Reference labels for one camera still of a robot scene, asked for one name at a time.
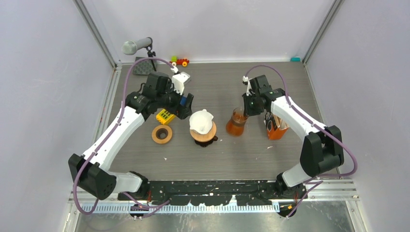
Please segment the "small wooden ring holder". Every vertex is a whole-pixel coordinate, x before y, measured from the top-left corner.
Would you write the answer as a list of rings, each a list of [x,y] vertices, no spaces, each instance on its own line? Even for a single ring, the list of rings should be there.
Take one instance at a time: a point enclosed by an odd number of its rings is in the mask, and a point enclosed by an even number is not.
[[[172,129],[167,125],[158,125],[151,133],[153,141],[157,144],[164,145],[170,142],[173,137]]]

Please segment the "dark brown dripper cup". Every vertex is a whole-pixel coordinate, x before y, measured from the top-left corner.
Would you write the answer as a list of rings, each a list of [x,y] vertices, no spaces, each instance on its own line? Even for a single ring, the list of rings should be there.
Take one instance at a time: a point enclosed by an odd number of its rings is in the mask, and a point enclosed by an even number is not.
[[[218,140],[218,137],[217,137],[217,136],[214,136],[211,140],[206,141],[206,142],[200,142],[200,141],[197,141],[197,140],[194,140],[194,142],[195,142],[197,145],[201,146],[201,147],[207,147],[207,146],[209,146],[210,144],[216,142],[217,140]]]

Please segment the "amber glass carafe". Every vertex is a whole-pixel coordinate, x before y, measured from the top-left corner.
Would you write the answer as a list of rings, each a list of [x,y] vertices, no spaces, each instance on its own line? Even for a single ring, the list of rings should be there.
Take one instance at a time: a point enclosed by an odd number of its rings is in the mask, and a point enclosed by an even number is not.
[[[241,136],[247,122],[248,116],[245,114],[243,107],[237,107],[233,110],[230,120],[226,124],[226,132],[231,136]]]

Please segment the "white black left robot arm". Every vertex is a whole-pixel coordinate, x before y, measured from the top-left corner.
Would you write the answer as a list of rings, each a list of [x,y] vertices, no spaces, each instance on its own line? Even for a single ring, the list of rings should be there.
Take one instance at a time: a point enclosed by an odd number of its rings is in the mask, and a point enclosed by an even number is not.
[[[153,72],[147,76],[141,90],[128,94],[121,109],[101,137],[83,154],[72,154],[68,160],[75,186],[98,200],[112,193],[129,192],[143,200],[148,194],[146,179],[136,172],[115,173],[109,169],[129,137],[159,109],[165,109],[180,119],[192,114],[193,95],[184,96],[190,75],[177,72],[172,77]]]

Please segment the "orange coffee filter box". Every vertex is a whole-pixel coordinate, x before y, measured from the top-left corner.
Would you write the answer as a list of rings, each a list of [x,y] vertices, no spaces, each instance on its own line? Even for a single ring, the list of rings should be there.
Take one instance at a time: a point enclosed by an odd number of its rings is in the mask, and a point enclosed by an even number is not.
[[[269,140],[280,140],[290,127],[283,119],[271,112],[266,112],[264,123]]]

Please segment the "white paper coffee filter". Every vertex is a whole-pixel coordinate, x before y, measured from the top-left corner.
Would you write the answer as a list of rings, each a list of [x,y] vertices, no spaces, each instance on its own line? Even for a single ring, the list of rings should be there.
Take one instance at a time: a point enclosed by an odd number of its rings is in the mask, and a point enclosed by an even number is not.
[[[193,113],[189,118],[190,130],[198,134],[207,134],[213,126],[214,116],[206,109]]]

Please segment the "large wooden ring holder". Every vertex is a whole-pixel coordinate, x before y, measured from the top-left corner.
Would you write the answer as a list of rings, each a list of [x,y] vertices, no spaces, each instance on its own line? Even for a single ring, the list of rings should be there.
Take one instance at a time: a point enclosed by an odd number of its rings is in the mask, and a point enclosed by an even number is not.
[[[192,138],[194,140],[198,141],[198,142],[211,141],[215,137],[216,132],[217,132],[217,126],[216,126],[214,121],[212,122],[211,130],[206,134],[200,134],[195,130],[190,130],[190,134],[191,134]]]

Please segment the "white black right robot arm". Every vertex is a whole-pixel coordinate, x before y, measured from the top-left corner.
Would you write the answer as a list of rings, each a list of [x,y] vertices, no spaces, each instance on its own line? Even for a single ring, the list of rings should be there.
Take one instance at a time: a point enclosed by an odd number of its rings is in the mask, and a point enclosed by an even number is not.
[[[295,186],[344,163],[342,147],[332,138],[341,140],[341,131],[336,126],[326,126],[316,121],[297,106],[281,88],[272,89],[265,75],[255,78],[244,76],[247,86],[244,99],[244,114],[256,116],[273,114],[283,119],[302,140],[299,162],[277,176],[276,192],[282,198],[295,193]]]

